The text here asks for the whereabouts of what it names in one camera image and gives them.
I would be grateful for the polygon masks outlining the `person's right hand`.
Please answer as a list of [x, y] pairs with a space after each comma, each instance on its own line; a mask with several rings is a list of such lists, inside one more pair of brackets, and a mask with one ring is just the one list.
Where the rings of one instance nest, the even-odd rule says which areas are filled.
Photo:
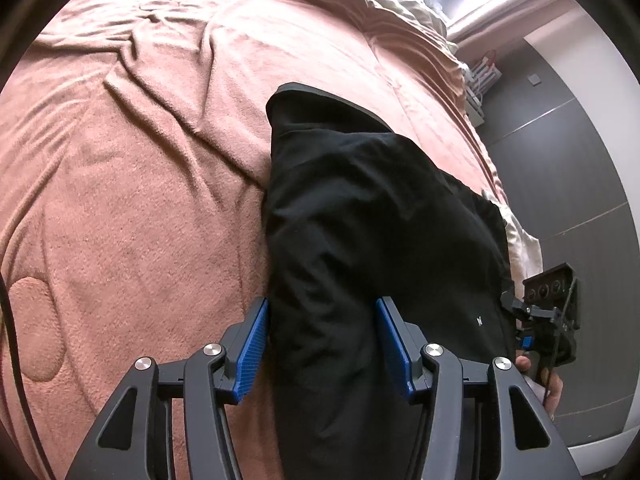
[[544, 406], [549, 417], [555, 419], [555, 412], [558, 409], [563, 393], [564, 384], [562, 379], [555, 372], [550, 372], [548, 368], [542, 368], [539, 378], [535, 379], [534, 374], [530, 372], [532, 365], [532, 361], [524, 354], [519, 354], [515, 359], [516, 368], [525, 377], [526, 382]]

